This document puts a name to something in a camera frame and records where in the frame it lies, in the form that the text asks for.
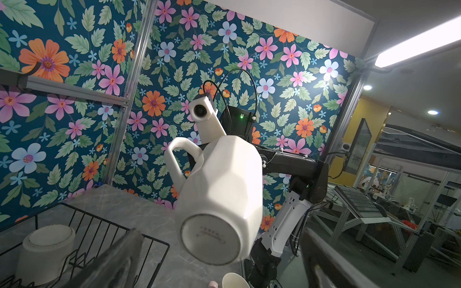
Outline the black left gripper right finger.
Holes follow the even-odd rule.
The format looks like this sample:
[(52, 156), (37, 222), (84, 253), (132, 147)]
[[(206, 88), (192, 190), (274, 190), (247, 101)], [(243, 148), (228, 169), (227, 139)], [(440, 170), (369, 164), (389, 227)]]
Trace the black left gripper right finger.
[(300, 247), (310, 288), (377, 287), (312, 229), (303, 230)]

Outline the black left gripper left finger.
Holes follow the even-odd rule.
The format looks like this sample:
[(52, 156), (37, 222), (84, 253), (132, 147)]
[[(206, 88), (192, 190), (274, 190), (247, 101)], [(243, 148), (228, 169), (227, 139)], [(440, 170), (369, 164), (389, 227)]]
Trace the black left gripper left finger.
[(130, 230), (64, 286), (66, 288), (132, 288), (143, 241), (140, 231)]

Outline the white faceted mug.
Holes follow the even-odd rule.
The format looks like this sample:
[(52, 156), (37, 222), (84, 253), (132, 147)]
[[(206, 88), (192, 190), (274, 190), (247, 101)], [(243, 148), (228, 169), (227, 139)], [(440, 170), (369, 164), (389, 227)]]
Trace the white faceted mug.
[(238, 136), (222, 136), (204, 149), (175, 138), (164, 160), (179, 194), (174, 219), (181, 247), (214, 266), (248, 257), (263, 214), (257, 149)]

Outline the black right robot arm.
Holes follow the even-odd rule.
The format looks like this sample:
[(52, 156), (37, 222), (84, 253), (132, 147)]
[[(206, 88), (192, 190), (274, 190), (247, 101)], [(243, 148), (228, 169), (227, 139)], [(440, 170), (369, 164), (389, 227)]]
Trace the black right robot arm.
[(290, 175), (289, 192), (270, 228), (255, 242), (246, 261), (247, 281), (254, 288), (267, 288), (277, 277), (286, 242), (295, 227), (304, 223), (315, 205), (327, 193), (329, 165), (302, 153), (285, 152), (256, 145), (264, 174)]

